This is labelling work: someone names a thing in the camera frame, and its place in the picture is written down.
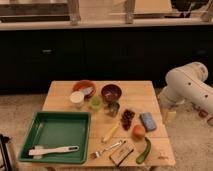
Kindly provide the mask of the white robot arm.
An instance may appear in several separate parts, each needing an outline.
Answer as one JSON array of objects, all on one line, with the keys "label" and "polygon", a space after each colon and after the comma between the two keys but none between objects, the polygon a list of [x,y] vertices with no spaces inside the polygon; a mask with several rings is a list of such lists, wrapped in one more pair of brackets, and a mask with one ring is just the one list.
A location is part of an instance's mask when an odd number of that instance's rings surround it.
[{"label": "white robot arm", "polygon": [[169,109],[187,99],[211,114],[207,123],[213,127],[213,88],[205,83],[207,78],[208,69],[201,62],[171,69],[165,77],[166,86],[158,95],[160,106]]}]

